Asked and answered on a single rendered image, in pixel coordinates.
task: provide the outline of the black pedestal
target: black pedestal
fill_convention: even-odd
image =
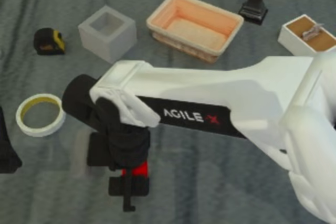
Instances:
[[[266,17],[268,9],[263,0],[247,0],[243,3],[239,15],[243,16],[245,21],[261,25]]]

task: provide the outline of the pedestal base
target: pedestal base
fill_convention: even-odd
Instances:
[[[243,16],[244,20],[247,22],[261,25],[267,13],[268,13],[267,8],[263,8],[260,11],[256,11],[256,10],[251,10],[250,8],[247,8],[245,5],[243,5],[238,14],[240,16]]]

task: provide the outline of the gray box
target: gray box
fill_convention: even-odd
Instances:
[[[137,43],[135,21],[107,5],[78,30],[83,47],[109,63],[115,63]]]

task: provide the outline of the red x logo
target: red x logo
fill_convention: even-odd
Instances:
[[[207,115],[205,119],[210,120],[210,123],[214,123],[214,124],[218,124],[218,125],[220,124],[216,115],[213,115],[213,116],[212,115]]]

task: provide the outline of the roll of tape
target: roll of tape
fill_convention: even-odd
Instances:
[[[28,127],[23,122],[25,114],[32,106],[42,102],[52,103],[59,107],[57,118],[52,122],[52,124],[43,128],[36,129]],[[57,96],[52,94],[36,94],[21,103],[16,111],[16,123],[25,134],[33,137],[43,137],[51,135],[59,130],[65,121],[65,115],[66,114],[62,109],[62,102]]]

